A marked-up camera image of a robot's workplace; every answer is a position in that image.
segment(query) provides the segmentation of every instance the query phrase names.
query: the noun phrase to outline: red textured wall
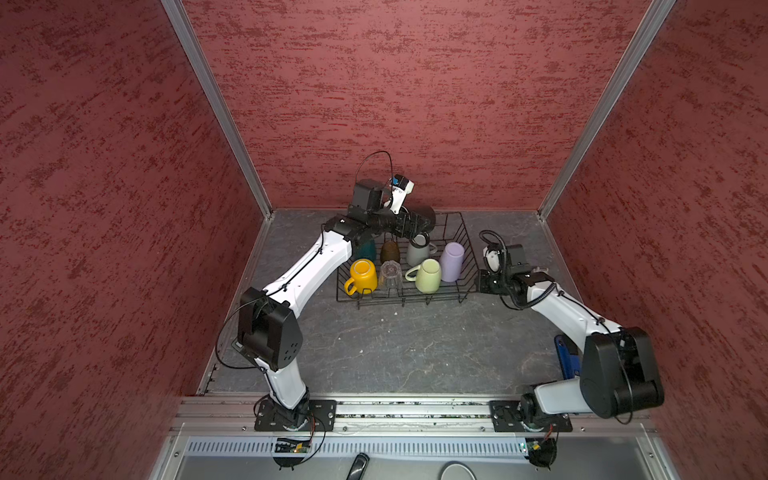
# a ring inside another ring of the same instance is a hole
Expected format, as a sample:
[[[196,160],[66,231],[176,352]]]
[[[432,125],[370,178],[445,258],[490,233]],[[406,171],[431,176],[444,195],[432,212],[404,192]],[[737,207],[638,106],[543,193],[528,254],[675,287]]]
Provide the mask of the red textured wall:
[[[585,299],[652,334],[685,479],[768,472],[765,25],[678,0],[550,216]]]
[[[276,207],[346,206],[383,148],[413,200],[535,210],[648,3],[184,4]]]
[[[0,478],[146,478],[260,214],[160,2],[3,2],[0,71]]]

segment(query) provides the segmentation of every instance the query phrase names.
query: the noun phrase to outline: light green mug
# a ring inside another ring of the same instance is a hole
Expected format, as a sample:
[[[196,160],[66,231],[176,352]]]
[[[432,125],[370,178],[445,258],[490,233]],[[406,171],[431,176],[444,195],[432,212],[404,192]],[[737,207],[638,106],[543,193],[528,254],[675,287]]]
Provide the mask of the light green mug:
[[[414,266],[406,272],[406,280],[416,282],[416,288],[421,293],[434,293],[440,288],[440,263],[432,258],[424,260],[421,265]]]

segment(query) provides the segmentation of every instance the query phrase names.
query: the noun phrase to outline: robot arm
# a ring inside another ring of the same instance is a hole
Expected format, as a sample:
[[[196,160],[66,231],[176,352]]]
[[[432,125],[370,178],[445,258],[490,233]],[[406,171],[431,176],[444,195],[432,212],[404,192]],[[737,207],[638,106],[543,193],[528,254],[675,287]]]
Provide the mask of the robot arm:
[[[649,336],[605,319],[568,295],[549,275],[535,271],[522,246],[507,248],[495,232],[481,238],[487,270],[479,291],[507,296],[515,308],[531,308],[553,322],[583,353],[579,377],[536,386],[522,396],[521,416],[528,425],[549,425],[552,415],[596,413],[610,418],[660,406],[664,388]]]
[[[233,348],[264,374],[270,401],[290,428],[305,422],[309,403],[309,391],[295,360],[303,343],[296,319],[320,284],[364,243],[385,232],[409,239],[424,235],[429,241],[435,226],[434,210],[402,208],[412,189],[412,182],[396,175],[392,199],[385,205],[385,187],[361,180],[355,185],[346,215],[329,219],[317,241],[280,278],[262,291],[248,289],[240,299]]]

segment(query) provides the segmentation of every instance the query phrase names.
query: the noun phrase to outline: blue object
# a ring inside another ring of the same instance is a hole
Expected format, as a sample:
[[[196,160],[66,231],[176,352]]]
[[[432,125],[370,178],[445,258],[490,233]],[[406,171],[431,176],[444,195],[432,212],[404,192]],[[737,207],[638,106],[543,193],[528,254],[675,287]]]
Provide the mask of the blue object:
[[[367,258],[372,262],[376,261],[376,243],[373,240],[365,242],[355,252],[354,260],[360,260],[361,258]]]
[[[556,335],[554,347],[558,351],[563,380],[569,380],[580,375],[581,362],[578,359],[578,347],[573,343],[573,340],[565,335]]]

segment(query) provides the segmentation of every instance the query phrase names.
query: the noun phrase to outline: brown cup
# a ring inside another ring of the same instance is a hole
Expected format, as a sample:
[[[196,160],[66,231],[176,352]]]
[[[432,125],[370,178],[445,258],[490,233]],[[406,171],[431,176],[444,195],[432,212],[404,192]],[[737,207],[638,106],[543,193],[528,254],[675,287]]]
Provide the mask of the brown cup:
[[[382,264],[388,260],[394,260],[395,262],[400,263],[400,247],[397,246],[397,242],[384,242],[382,245],[382,254],[379,259],[382,261]]]

